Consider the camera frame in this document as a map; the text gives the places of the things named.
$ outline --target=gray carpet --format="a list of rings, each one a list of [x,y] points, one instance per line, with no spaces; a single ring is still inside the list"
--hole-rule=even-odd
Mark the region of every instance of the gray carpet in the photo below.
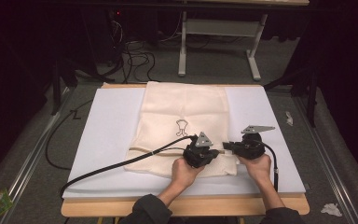
[[[203,49],[188,49],[186,77],[177,76],[179,46],[175,45],[174,41],[167,43],[173,46],[160,44],[158,48],[155,48],[146,45],[138,49],[138,46],[132,45],[131,48],[154,53],[156,66],[150,76],[159,81],[264,85],[282,75],[296,47],[296,41],[280,43],[275,38],[270,41],[262,41],[256,54],[262,80],[254,82],[243,55],[244,46],[250,44],[250,40],[245,38],[233,43],[226,43],[229,40],[232,40],[232,38],[217,38]],[[193,41],[189,42],[189,45],[195,48],[202,46],[203,43],[202,41]],[[142,62],[142,58],[137,58],[134,59],[133,64],[136,63],[136,60],[138,60],[138,63]],[[147,80],[148,66],[138,68],[136,78],[134,74],[131,74],[129,81]],[[108,68],[101,66],[100,69],[106,70]],[[116,78],[117,82],[124,79],[121,72],[112,77]],[[80,78],[79,81],[79,86],[71,90],[72,95],[63,107],[58,122],[69,114],[70,110],[92,99],[96,89],[102,85],[101,82],[84,78]],[[307,223],[358,223],[349,221],[345,216],[335,217],[321,213],[325,204],[338,203],[337,195],[326,175],[317,144],[310,134],[310,128],[303,119],[303,111],[297,105],[297,100],[290,96],[287,89],[287,87],[280,87],[274,91],[269,91],[268,98],[302,181],[306,186],[309,186],[306,196],[310,204],[310,213],[303,216],[304,220]],[[47,127],[48,120],[51,119],[51,90],[46,95],[48,103],[29,122],[0,165],[0,189],[9,189],[13,184],[27,156],[33,152],[39,136]],[[346,148],[334,121],[329,116],[322,95],[318,95],[317,101],[315,111],[316,131],[321,136],[324,146],[328,148],[332,163],[334,163],[339,177],[351,194],[353,204],[358,212],[357,163]],[[48,145],[48,154],[55,164],[71,167],[89,111],[90,104],[79,108],[76,116],[81,119],[74,119],[73,116],[70,116],[52,136]],[[293,127],[286,123],[285,111],[292,114],[294,118]],[[58,190],[66,183],[69,172],[52,167],[43,155],[40,155],[39,158],[31,178],[25,183],[26,188],[18,199],[16,207],[12,209],[9,218],[0,219],[0,223],[63,223],[65,221],[60,211],[62,201],[59,198]],[[261,218],[246,217],[245,223],[258,223]],[[103,220],[103,223],[112,222],[112,218]],[[97,218],[71,218],[68,223],[97,223]]]

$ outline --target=hand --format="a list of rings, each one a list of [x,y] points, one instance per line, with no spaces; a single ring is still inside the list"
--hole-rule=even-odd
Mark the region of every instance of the hand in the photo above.
[[[172,165],[171,184],[158,197],[165,205],[169,206],[177,196],[194,183],[197,175],[203,169],[204,166],[193,168],[187,164],[185,159],[177,159]]]
[[[267,154],[254,160],[246,160],[238,157],[241,163],[246,166],[249,176],[255,181],[269,180],[269,172],[271,168],[271,158]]]
[[[193,168],[187,164],[186,160],[179,158],[172,165],[172,183],[180,188],[186,189],[194,183],[197,175],[204,169]]]

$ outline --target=beige cloth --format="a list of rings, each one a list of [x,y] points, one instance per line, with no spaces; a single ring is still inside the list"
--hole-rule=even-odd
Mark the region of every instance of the beige cloth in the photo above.
[[[211,149],[223,149],[228,141],[228,102],[223,87],[180,83],[148,82],[137,133],[126,160],[166,146],[185,135],[204,132],[213,142]],[[186,148],[190,139],[170,147]],[[172,163],[183,150],[172,149],[125,166],[134,172],[171,176]],[[236,175],[236,158],[219,154],[199,176]]]

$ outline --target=white board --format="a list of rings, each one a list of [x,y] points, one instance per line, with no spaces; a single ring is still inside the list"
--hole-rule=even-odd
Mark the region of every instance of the white board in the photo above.
[[[145,88],[97,90],[69,180],[124,160],[136,133],[144,92]],[[304,193],[304,185],[264,88],[226,87],[226,92],[230,110],[230,141],[240,141],[241,131],[248,125],[274,126],[275,130],[261,135],[263,142],[272,147],[277,156],[279,192]],[[169,178],[129,172],[119,167],[76,182],[65,191],[63,198],[139,197],[149,193],[159,194],[169,183]],[[243,195],[258,192],[245,167],[239,164],[238,175],[198,178],[182,195]]]

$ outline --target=dark sleeve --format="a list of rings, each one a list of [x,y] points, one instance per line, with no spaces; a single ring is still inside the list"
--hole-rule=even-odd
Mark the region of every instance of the dark sleeve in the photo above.
[[[305,224],[296,210],[286,207],[269,209],[260,224]]]
[[[148,194],[136,201],[132,213],[119,224],[166,224],[171,215],[171,210],[158,197]]]

